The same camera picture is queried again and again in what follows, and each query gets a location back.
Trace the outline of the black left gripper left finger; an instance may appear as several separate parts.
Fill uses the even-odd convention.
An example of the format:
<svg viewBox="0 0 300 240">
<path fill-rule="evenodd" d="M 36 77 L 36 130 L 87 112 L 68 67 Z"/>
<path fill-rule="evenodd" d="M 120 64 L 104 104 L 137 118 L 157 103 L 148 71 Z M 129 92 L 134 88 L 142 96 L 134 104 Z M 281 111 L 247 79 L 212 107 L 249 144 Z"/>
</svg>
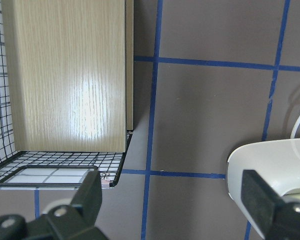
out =
<svg viewBox="0 0 300 240">
<path fill-rule="evenodd" d="M 55 206 L 45 215 L 53 240 L 101 240 L 95 223 L 102 204 L 101 177 L 90 171 L 69 204 Z"/>
</svg>

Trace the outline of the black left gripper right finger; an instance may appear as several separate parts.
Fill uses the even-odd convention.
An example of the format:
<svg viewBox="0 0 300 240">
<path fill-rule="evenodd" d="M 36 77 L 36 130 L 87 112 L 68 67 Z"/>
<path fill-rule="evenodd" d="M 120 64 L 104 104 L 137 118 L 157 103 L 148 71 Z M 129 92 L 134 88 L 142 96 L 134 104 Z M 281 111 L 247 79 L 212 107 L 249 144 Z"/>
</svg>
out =
<svg viewBox="0 0 300 240">
<path fill-rule="evenodd" d="M 300 240 L 300 198 L 278 195 L 249 169 L 242 174 L 241 201 L 265 240 Z"/>
</svg>

